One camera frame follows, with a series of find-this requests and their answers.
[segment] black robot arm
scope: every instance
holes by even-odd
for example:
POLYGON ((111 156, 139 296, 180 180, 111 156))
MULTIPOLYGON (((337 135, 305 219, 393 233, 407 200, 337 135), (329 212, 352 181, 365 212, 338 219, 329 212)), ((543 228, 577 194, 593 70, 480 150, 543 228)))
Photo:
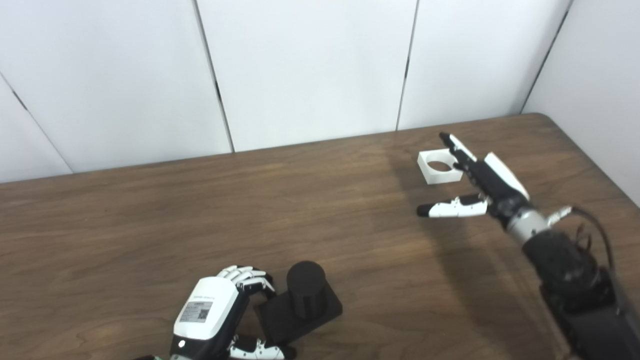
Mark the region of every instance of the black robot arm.
POLYGON ((611 246, 597 220, 573 207, 543 217, 524 186, 493 153, 478 160, 455 136, 440 133, 440 138, 455 156, 455 167, 481 193, 464 197, 466 204, 461 197, 421 205, 418 215, 470 216, 472 207, 473 215, 486 209, 536 269, 542 297, 573 352, 583 360, 640 360, 640 320, 617 280, 611 246), (596 225, 607 246, 609 266, 599 266, 589 246, 553 228, 568 215, 580 215, 596 225))

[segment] white robotic hand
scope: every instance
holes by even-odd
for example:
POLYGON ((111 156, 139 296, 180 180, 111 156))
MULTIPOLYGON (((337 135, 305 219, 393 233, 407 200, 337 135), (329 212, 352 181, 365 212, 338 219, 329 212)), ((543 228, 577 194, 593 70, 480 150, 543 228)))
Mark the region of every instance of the white robotic hand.
POLYGON ((509 202, 529 201, 529 193, 518 178, 494 153, 490 152, 484 160, 478 160, 469 149, 455 136, 440 133, 440 138, 449 147, 449 151, 456 158, 454 167, 464 171, 471 182, 479 187, 482 194, 459 196, 455 199, 420 205, 418 216, 429 218, 440 217, 474 217, 487 212, 495 217, 508 218, 501 215, 505 200, 509 202))
POLYGON ((294 359, 295 349, 236 334, 249 296, 276 295, 271 276, 251 266, 230 266, 204 277, 191 292, 173 326, 170 360, 294 359))

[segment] label sticker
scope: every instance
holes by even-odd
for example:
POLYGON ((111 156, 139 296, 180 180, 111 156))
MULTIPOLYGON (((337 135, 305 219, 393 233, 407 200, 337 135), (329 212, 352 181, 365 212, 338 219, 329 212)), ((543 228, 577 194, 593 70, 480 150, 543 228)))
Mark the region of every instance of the label sticker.
POLYGON ((205 322, 211 309, 211 301, 190 301, 184 308, 180 322, 205 322))

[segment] circular hole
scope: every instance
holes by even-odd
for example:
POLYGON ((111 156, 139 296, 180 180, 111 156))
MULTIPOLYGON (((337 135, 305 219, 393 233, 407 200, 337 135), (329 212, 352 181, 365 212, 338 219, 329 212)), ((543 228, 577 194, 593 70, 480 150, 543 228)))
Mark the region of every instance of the circular hole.
POLYGON ((433 170, 438 170, 438 171, 450 171, 451 167, 441 161, 429 161, 427 163, 427 165, 429 165, 430 168, 432 168, 433 170))

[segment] black fingertip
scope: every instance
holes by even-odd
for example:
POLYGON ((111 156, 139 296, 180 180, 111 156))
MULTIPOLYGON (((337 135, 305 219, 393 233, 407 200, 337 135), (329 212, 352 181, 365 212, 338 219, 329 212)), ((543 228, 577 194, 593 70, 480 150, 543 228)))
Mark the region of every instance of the black fingertip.
POLYGON ((429 211, 431 211, 433 206, 435 206, 435 204, 420 205, 415 210, 415 212, 416 212, 416 214, 418 214, 419 217, 428 218, 429 217, 429 211))
POLYGON ((258 347, 257 338, 244 334, 236 334, 236 336, 236 342, 234 343, 236 348, 244 352, 255 352, 255 349, 258 347))
POLYGON ((463 195, 458 198, 460 199, 460 204, 465 206, 479 204, 480 202, 483 201, 482 199, 480 199, 480 194, 478 193, 474 193, 471 195, 463 195))
POLYGON ((286 360, 293 360, 296 358, 296 356, 298 356, 298 352, 296 351, 295 348, 292 347, 280 347, 280 350, 282 351, 282 355, 284 355, 284 358, 286 360))
POLYGON ((275 291, 271 291, 271 289, 265 289, 263 293, 264 293, 264 297, 266 297, 267 300, 271 300, 278 295, 275 293, 275 291))
POLYGON ((438 134, 442 142, 449 148, 454 147, 453 141, 451 141, 451 134, 449 133, 440 133, 438 134))

